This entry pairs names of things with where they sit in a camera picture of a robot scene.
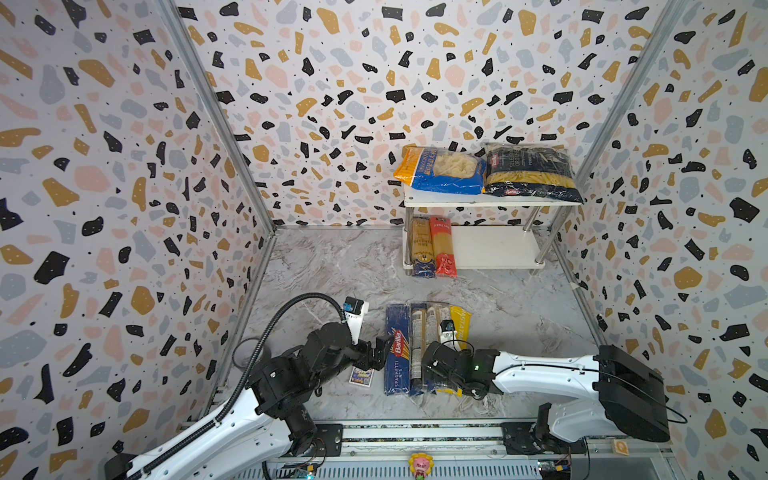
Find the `clear yellow spaghetti packet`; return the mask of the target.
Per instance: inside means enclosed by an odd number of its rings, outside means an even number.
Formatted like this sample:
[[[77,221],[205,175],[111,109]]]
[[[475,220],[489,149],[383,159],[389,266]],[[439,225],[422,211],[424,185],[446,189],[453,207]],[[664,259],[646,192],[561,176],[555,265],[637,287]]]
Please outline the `clear yellow spaghetti packet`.
[[[471,313],[455,305],[450,306],[450,316],[454,325],[455,341],[452,346],[455,349],[471,349],[469,343],[469,330],[471,324]]]

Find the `dark blue penne pasta bag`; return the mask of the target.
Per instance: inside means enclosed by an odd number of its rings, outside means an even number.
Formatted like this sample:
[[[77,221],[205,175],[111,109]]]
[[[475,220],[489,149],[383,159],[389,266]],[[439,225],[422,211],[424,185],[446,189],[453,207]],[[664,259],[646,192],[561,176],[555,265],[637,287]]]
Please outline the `dark blue penne pasta bag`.
[[[484,193],[582,204],[567,150],[546,145],[492,143],[486,147]]]

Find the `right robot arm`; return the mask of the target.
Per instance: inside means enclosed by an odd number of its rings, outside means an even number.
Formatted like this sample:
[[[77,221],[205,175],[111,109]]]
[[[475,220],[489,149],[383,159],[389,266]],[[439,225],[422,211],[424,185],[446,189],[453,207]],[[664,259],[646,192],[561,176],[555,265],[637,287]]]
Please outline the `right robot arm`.
[[[545,358],[433,342],[421,368],[423,380],[476,400],[520,392],[560,397],[540,405],[534,422],[504,426],[510,453],[579,453],[590,437],[670,439],[662,376],[612,345],[595,355]]]

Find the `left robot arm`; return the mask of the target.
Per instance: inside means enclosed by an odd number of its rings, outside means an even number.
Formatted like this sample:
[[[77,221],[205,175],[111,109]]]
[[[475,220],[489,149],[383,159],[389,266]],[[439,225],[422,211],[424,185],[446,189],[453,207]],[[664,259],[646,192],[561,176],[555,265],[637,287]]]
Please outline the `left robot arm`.
[[[317,427],[305,407],[323,383],[350,366],[381,370],[392,335],[352,338],[347,324],[311,332],[304,345],[260,363],[245,387],[192,427],[140,455],[107,461],[108,479],[217,479],[310,448]]]

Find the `yellow blue spaghetti packet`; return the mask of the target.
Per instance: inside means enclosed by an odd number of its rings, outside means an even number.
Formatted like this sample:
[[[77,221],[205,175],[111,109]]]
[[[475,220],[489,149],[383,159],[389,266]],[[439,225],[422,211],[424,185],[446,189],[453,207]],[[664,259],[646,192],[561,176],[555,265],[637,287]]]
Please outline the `yellow blue spaghetti packet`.
[[[414,217],[411,221],[410,260],[414,276],[421,278],[436,277],[436,261],[430,221],[426,217]]]

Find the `dark blue spaghetti packet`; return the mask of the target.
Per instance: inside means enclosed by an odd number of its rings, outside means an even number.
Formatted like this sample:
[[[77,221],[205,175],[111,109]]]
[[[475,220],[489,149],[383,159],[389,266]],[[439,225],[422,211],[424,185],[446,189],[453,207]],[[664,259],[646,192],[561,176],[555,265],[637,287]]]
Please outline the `dark blue spaghetti packet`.
[[[393,343],[385,365],[384,393],[387,396],[410,392],[410,309],[407,304],[391,304],[386,309],[386,332]]]

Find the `blue orange orecchiette pasta bag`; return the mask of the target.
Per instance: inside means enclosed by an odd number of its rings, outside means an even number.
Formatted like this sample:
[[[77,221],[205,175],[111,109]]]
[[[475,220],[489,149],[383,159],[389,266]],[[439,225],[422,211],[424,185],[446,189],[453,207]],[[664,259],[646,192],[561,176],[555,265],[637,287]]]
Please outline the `blue orange orecchiette pasta bag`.
[[[394,178],[419,191],[479,195],[483,191],[484,170],[485,162],[468,153],[408,146]]]

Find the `red spaghetti packet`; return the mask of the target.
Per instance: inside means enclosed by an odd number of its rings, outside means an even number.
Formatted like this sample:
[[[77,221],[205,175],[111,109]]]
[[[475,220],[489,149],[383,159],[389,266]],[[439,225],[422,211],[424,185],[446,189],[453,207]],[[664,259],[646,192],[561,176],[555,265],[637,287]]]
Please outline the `red spaghetti packet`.
[[[436,275],[438,277],[456,278],[458,273],[453,251],[451,222],[446,218],[436,216],[431,217],[429,222]]]

